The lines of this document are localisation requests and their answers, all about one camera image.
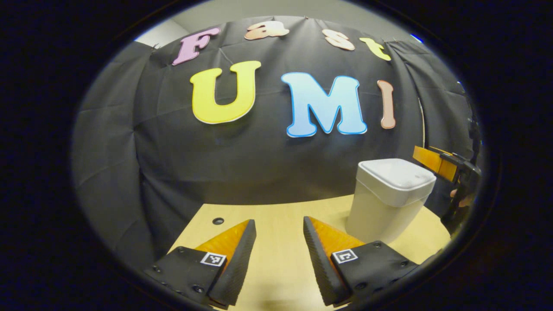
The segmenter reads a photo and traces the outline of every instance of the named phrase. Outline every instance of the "wooden table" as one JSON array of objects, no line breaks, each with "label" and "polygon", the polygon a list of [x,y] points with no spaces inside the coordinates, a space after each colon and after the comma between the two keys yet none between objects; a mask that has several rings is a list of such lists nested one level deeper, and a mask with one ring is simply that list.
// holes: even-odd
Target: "wooden table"
[{"label": "wooden table", "polygon": [[[229,310],[335,310],[326,307],[303,234],[303,217],[312,216],[345,232],[353,195],[273,205],[204,204],[169,251],[195,248],[248,219],[255,220],[257,239],[236,306]],[[212,220],[224,218],[214,225]],[[389,246],[421,263],[450,240],[440,219],[423,207],[412,223]]]}]

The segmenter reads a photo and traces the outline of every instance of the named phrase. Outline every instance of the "foam letter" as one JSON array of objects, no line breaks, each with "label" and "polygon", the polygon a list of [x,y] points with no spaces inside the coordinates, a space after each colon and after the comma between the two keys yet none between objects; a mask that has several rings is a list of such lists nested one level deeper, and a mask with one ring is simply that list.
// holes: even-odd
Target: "foam letter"
[{"label": "foam letter", "polygon": [[261,63],[243,61],[231,66],[236,72],[236,99],[228,105],[218,105],[215,102],[215,80],[221,75],[220,68],[200,71],[190,78],[194,85],[192,90],[192,112],[204,123],[217,124],[231,122],[241,118],[253,107],[255,101],[255,70]]},{"label": "foam letter", "polygon": [[194,51],[196,47],[203,49],[209,43],[209,36],[216,35],[221,30],[219,28],[212,28],[201,33],[189,35],[186,38],[180,40],[182,45],[180,47],[179,56],[173,61],[173,66],[184,63],[197,57],[200,53]]},{"label": "foam letter", "polygon": [[244,38],[248,40],[263,39],[267,36],[280,37],[290,32],[288,29],[284,29],[284,24],[282,22],[277,22],[275,20],[251,25],[248,27],[248,30],[249,31],[244,36]]},{"label": "foam letter", "polygon": [[385,129],[394,128],[394,100],[392,98],[392,91],[394,88],[390,83],[384,80],[378,80],[377,85],[380,87],[380,91],[382,92],[383,113],[380,125]]},{"label": "foam letter", "polygon": [[380,44],[376,43],[373,39],[371,39],[371,38],[359,38],[359,40],[367,43],[367,46],[369,47],[369,49],[371,50],[371,52],[374,55],[382,58],[383,60],[392,60],[390,55],[382,53],[382,50],[384,49],[384,47],[381,46]]},{"label": "foam letter", "polygon": [[328,43],[344,50],[355,50],[355,46],[353,46],[353,43],[349,42],[349,38],[346,37],[346,35],[344,35],[343,33],[339,33],[330,29],[323,29],[322,33],[325,35],[325,39],[328,41]]},{"label": "foam letter", "polygon": [[357,87],[359,81],[348,76],[334,79],[330,94],[321,88],[315,79],[304,72],[290,72],[281,80],[290,86],[292,93],[293,122],[286,132],[290,137],[313,136],[317,127],[309,120],[309,109],[313,112],[322,130],[330,133],[341,111],[342,120],[338,131],[342,134],[363,134],[367,125],[363,122]]}]

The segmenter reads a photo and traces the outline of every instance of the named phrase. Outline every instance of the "letter m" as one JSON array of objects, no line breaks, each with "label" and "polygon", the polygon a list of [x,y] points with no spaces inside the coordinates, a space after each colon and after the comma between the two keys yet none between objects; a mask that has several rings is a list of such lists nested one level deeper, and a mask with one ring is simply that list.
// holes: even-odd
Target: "letter m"
[{"label": "letter m", "polygon": [[288,136],[315,135],[317,127],[309,119],[309,109],[327,134],[332,131],[339,110],[342,120],[337,128],[340,133],[363,134],[367,131],[367,125],[361,116],[357,96],[359,81],[356,79],[348,76],[336,77],[328,95],[310,74],[304,72],[284,74],[281,80],[290,86],[292,93],[293,122],[286,129]]}]

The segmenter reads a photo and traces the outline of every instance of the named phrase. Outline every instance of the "trash can lid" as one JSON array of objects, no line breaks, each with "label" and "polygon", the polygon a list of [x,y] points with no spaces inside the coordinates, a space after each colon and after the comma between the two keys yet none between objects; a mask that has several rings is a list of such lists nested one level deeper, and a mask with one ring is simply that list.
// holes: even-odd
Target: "trash can lid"
[{"label": "trash can lid", "polygon": [[436,180],[434,174],[403,159],[380,159],[359,163],[367,173],[391,188],[409,191]]}]

